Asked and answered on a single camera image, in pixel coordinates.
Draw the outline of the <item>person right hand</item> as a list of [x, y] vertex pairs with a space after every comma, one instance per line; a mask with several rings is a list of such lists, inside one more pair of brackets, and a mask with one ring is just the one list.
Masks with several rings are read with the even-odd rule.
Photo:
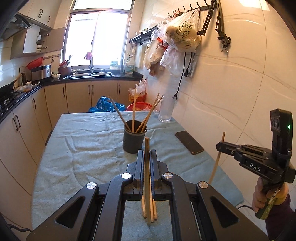
[[[267, 199], [270, 199], [274, 192], [276, 192], [276, 189], [269, 190], [269, 192], [265, 194], [263, 192], [263, 179], [261, 177], [258, 178], [252, 199], [252, 208], [255, 213], [264, 208]], [[285, 206], [288, 211], [292, 211], [289, 197], [288, 185], [287, 183], [284, 183], [275, 196], [276, 201], [274, 202], [274, 205], [281, 207]]]

